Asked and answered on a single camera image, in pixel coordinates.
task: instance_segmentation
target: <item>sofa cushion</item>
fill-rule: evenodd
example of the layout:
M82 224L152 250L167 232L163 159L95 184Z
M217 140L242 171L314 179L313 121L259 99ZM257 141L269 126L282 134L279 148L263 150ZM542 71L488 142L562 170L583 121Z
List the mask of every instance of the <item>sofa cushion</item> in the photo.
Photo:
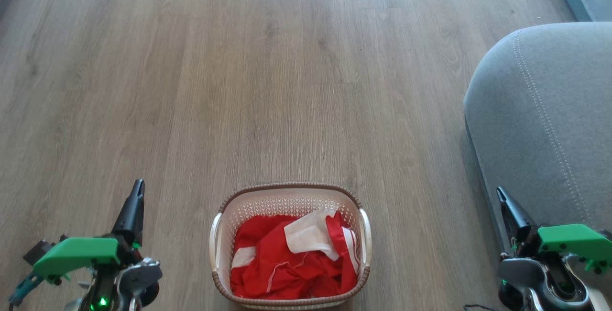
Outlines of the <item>sofa cushion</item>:
M538 223L612 231L612 23L508 35L482 59L464 105L500 234L497 186Z

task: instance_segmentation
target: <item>cable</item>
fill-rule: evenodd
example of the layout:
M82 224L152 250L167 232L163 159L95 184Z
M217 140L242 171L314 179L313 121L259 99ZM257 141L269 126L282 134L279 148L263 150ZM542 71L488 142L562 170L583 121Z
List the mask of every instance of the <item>cable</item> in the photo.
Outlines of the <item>cable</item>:
M487 310L487 311L497 311L496 309L491 309L490 307L486 307L486 306L479 305L479 304L463 305L463 311L470 311L468 309L471 309L472 307L480 307L481 309Z

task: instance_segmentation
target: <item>red cloth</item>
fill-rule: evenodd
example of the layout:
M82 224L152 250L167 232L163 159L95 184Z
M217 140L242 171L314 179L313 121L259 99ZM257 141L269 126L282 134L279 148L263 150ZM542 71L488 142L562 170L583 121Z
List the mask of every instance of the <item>red cloth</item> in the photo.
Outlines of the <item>red cloth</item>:
M296 300L346 293L357 283L355 237L339 211L326 218L328 233L339 254L332 261L321 251L293 254L284 227L297 217L258 215L236 232L234 251L255 246L253 261L231 270L234 295L263 300Z

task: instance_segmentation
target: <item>laundry basket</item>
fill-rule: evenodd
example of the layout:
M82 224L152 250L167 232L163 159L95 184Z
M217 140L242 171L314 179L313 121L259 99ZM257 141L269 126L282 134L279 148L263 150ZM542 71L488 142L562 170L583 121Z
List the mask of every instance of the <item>laundry basket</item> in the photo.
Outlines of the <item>laundry basket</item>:
M338 296L304 300L254 300L232 294L229 281L234 259L234 237L238 227L255 215L302 217L323 208L338 209L355 233L359 271L358 282L353 289ZM212 222L208 253L212 279L225 298L252 309L313 310L342 304L363 288L370 274L372 233L361 203L347 189L328 184L258 185L236 191L223 202Z

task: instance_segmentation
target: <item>white fabric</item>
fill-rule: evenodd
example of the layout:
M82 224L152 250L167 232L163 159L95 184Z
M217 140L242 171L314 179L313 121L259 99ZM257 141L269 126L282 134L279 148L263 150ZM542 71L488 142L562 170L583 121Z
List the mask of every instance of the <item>white fabric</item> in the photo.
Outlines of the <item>white fabric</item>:
M272 290L272 279L274 278L274 274L276 274L276 269L280 266L284 266L288 264L289 264L289 261L285 261L283 263L280 263L274 266L274 270L272 271L272 273L270 274L270 278L268 279L268 287L266 289L266 293L270 293L270 291Z
M322 251L332 259L339 259L338 252L334 248L329 236L327 217L334 217L335 209L320 209L304 215L291 224L284 227L284 235L287 246L293 254L309 251Z
M350 257L350 263L352 263L352 268L357 273L357 269L359 268L359 263L357 263L357 257L355 255L355 233L348 228L343 227L342 232L345 235L346 248L348 249L348 256Z
M234 260L231 262L231 269L249 265L255 259L255 246L239 248L236 250Z

